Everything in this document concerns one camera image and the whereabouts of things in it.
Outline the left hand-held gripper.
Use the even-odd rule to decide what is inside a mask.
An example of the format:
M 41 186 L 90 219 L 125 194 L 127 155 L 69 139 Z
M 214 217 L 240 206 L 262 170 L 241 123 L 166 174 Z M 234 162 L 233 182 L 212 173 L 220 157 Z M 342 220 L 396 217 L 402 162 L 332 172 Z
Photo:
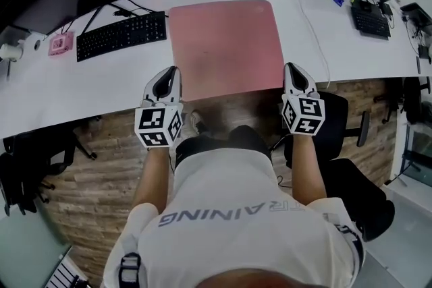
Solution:
M 183 107 L 182 74 L 171 66 L 148 82 L 142 107 L 135 109 L 134 131 L 141 144 L 145 148 L 172 147 L 184 125 Z

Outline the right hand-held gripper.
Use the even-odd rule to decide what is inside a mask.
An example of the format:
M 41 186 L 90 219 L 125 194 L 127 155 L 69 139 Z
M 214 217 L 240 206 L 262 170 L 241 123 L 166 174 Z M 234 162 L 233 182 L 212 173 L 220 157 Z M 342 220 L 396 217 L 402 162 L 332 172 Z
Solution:
M 299 65 L 286 63 L 283 70 L 281 115 L 291 134 L 316 136 L 325 121 L 325 102 L 309 95 L 317 91 L 313 78 Z

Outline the pink cloth mat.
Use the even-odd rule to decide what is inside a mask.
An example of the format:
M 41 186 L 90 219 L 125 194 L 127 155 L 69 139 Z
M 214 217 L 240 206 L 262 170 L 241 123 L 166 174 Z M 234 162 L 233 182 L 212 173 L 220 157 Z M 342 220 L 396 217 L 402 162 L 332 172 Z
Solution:
M 282 86 L 284 57 L 270 2 L 173 7 L 168 26 L 184 101 Z

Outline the person's left forearm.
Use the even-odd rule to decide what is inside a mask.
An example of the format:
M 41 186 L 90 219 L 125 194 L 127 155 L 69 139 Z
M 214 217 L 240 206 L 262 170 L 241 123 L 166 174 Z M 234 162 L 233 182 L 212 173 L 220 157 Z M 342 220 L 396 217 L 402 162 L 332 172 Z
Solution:
M 152 204 L 161 214 L 167 206 L 168 187 L 169 150 L 152 148 L 146 154 L 142 176 L 132 199 L 132 207 Z

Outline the person's right forearm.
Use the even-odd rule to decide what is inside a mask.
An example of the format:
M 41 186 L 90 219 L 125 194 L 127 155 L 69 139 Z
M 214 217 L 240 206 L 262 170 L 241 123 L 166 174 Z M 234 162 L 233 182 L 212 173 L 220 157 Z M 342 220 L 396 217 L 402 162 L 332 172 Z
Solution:
M 293 135 L 292 195 L 303 205 L 327 197 L 311 136 Z

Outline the person's left white shoe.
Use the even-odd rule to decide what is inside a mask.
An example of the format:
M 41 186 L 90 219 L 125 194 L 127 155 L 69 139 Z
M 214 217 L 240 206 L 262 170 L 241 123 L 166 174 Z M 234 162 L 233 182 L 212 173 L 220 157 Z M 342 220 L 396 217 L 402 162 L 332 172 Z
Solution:
M 209 132 L 209 129 L 205 124 L 202 115 L 197 110 L 193 110 L 189 114 L 189 121 L 196 135 L 203 135 Z

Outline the wide black keyboard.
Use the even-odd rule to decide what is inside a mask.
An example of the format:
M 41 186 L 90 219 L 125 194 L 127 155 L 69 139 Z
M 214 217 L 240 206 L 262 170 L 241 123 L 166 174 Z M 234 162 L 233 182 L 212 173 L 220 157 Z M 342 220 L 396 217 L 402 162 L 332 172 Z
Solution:
M 85 32 L 77 37 L 77 62 L 137 45 L 166 40 L 165 19 L 165 12 L 158 11 Z

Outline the black office chair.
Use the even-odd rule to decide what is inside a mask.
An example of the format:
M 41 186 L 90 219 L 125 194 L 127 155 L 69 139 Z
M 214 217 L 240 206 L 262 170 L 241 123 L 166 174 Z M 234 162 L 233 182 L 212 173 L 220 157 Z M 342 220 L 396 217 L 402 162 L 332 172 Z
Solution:
M 88 122 L 86 118 L 18 134 L 13 139 L 13 156 L 23 168 L 43 177 L 63 173 L 74 162 L 75 150 L 95 160 L 97 154 L 87 151 L 74 132 Z
M 306 95 L 325 102 L 325 121 L 317 135 L 311 136 L 327 193 L 324 199 L 341 199 L 363 240 L 373 241 L 392 225 L 395 206 L 351 160 L 339 157 L 344 138 L 351 135 L 350 129 L 346 127 L 348 101 L 328 92 Z M 293 135 L 297 134 L 292 134 L 285 145 L 285 158 L 291 170 Z
M 18 206 L 23 215 L 37 212 L 34 198 L 25 194 L 23 183 L 13 156 L 6 152 L 0 154 L 0 190 L 5 203 L 3 209 L 8 217 L 12 206 Z

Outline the compact black keyboard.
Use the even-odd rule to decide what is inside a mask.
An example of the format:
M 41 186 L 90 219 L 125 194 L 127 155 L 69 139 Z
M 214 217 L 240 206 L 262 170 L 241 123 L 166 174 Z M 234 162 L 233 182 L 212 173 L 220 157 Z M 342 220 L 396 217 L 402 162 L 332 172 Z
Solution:
M 351 7 L 351 16 L 355 28 L 363 34 L 388 39 L 391 36 L 387 19 L 381 15 Z

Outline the small black box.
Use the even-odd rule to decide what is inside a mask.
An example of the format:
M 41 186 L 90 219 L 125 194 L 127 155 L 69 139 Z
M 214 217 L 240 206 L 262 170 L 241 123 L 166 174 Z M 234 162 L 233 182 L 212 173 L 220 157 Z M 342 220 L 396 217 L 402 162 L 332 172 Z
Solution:
M 352 6 L 352 8 L 355 8 L 355 9 L 358 9 L 361 11 L 366 11 L 366 12 L 372 11 L 372 4 L 369 3 L 368 1 L 351 0 L 351 6 Z

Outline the small pink box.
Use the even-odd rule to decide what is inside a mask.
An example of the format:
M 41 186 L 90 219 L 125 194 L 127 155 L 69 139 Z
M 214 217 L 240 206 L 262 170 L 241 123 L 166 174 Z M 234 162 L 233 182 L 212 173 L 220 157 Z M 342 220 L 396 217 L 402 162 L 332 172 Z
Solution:
M 48 56 L 62 55 L 71 51 L 74 47 L 74 32 L 68 31 L 63 34 L 58 34 L 49 41 Z

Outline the small black monitor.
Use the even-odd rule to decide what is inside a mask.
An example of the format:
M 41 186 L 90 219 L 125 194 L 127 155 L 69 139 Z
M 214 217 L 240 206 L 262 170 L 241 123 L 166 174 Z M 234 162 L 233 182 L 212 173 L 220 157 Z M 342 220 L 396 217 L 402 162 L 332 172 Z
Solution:
M 418 3 L 401 6 L 400 10 L 419 28 L 432 26 L 432 18 Z

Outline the glass cabinet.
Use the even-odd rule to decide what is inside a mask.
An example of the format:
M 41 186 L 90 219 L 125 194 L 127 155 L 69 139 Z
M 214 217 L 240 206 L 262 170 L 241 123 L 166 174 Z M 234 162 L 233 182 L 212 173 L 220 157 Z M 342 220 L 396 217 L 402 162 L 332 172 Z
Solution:
M 409 177 L 432 188 L 432 128 L 422 123 L 405 123 L 403 139 L 403 147 L 395 148 L 395 166 L 385 185 L 399 180 L 407 187 L 402 178 Z

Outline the white cup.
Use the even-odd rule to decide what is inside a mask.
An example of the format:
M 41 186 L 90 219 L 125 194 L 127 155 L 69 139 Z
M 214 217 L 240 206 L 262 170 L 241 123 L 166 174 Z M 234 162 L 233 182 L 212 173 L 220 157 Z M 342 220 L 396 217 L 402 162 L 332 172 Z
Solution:
M 22 45 L 13 46 L 5 43 L 0 47 L 0 60 L 17 61 L 22 58 L 22 55 Z

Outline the white printed t-shirt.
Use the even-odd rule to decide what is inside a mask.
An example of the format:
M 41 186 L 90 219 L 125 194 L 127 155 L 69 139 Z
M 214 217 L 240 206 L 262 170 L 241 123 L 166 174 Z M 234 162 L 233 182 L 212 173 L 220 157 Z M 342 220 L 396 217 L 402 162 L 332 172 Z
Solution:
M 151 203 L 131 210 L 107 260 L 105 288 L 119 288 L 127 254 L 140 259 L 132 272 L 138 288 L 194 288 L 236 269 L 351 288 L 364 262 L 341 199 L 303 205 L 280 190 L 264 154 L 234 148 L 184 159 L 163 212 Z

